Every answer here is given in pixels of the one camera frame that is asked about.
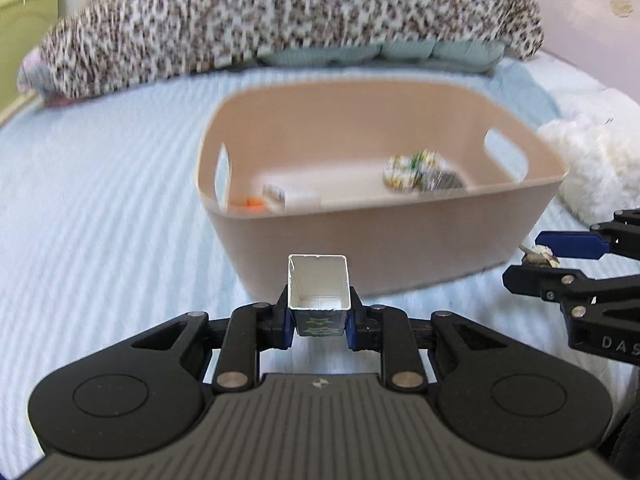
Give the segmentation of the small wrapper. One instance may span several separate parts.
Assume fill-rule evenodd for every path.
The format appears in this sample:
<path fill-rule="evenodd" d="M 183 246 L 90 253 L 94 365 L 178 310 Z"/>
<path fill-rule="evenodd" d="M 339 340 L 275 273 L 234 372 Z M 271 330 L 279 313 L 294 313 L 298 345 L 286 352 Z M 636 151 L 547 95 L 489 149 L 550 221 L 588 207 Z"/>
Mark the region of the small wrapper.
<path fill-rule="evenodd" d="M 527 247 L 525 245 L 518 246 L 523 253 L 521 264 L 523 266 L 546 266 L 547 268 L 559 268 L 561 263 L 559 259 L 553 255 L 552 250 L 544 245 L 535 245 Z"/>

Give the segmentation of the blue white patterned box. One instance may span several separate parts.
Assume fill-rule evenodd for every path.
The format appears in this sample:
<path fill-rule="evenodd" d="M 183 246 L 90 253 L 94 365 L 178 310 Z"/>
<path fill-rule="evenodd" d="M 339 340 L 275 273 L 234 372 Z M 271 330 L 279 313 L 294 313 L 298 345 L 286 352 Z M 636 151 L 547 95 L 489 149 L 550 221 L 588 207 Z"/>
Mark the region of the blue white patterned box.
<path fill-rule="evenodd" d="M 262 200 L 271 211 L 317 209 L 321 205 L 321 196 L 318 192 L 299 188 L 282 188 L 272 183 L 262 186 Z"/>

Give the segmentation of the floral fabric scrunchie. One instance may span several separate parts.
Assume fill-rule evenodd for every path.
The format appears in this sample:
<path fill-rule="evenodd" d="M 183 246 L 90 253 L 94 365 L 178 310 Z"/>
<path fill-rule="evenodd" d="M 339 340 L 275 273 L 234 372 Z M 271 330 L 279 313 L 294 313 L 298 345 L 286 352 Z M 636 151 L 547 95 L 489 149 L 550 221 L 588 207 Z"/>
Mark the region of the floral fabric scrunchie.
<path fill-rule="evenodd" d="M 412 155 L 394 155 L 385 164 L 383 182 L 393 191 L 419 191 L 416 188 L 419 172 L 432 167 L 446 170 L 437 152 L 423 150 Z"/>

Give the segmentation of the white fluffy plush toy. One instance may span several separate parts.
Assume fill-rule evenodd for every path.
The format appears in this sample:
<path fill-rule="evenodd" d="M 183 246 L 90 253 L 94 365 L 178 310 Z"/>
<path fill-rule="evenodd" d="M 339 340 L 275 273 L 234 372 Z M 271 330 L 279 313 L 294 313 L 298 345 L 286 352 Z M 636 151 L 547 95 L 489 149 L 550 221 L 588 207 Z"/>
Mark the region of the white fluffy plush toy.
<path fill-rule="evenodd" d="M 579 117 L 547 122 L 538 136 L 562 159 L 560 199 L 583 224 L 639 207 L 639 130 Z"/>

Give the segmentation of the beige plastic storage basket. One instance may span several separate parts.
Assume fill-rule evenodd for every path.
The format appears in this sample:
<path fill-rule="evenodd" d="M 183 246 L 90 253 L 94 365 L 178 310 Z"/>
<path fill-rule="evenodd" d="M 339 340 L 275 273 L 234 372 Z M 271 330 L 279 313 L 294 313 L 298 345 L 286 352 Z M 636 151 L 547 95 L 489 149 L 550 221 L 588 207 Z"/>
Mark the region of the beige plastic storage basket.
<path fill-rule="evenodd" d="M 399 192 L 394 155 L 437 152 L 462 190 Z M 246 291 L 280 295 L 293 254 L 343 255 L 363 296 L 461 278 L 508 261 L 566 176 L 534 130 L 446 82 L 337 79 L 245 90 L 214 111 L 196 186 Z M 318 192 L 271 211 L 266 183 Z"/>

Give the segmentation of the leopard print blanket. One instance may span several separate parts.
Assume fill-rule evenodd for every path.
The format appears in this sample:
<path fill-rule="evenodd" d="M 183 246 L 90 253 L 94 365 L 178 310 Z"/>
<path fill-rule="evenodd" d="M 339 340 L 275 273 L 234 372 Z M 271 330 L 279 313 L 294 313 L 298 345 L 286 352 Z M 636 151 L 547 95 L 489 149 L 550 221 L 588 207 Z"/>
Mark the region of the leopard print blanket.
<path fill-rule="evenodd" d="M 544 43 L 537 0 L 91 0 L 24 59 L 20 81 L 78 101 L 289 50 L 422 41 Z"/>

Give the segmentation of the green plastic storage bin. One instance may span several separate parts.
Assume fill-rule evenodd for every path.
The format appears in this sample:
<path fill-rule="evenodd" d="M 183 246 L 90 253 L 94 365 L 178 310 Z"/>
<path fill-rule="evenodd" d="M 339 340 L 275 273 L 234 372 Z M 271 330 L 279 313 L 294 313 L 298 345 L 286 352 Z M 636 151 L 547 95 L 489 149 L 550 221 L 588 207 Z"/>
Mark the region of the green plastic storage bin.
<path fill-rule="evenodd" d="M 1 0 L 1 123 L 32 96 L 16 88 L 18 68 L 58 20 L 58 0 Z"/>

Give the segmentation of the pink wall panel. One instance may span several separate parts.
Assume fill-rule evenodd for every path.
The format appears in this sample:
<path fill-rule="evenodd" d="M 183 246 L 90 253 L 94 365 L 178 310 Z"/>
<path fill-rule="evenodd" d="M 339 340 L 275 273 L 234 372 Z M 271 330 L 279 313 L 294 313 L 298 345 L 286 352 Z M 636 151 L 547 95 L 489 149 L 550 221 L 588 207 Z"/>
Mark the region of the pink wall panel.
<path fill-rule="evenodd" d="M 639 0 L 538 0 L 544 50 L 639 99 Z"/>

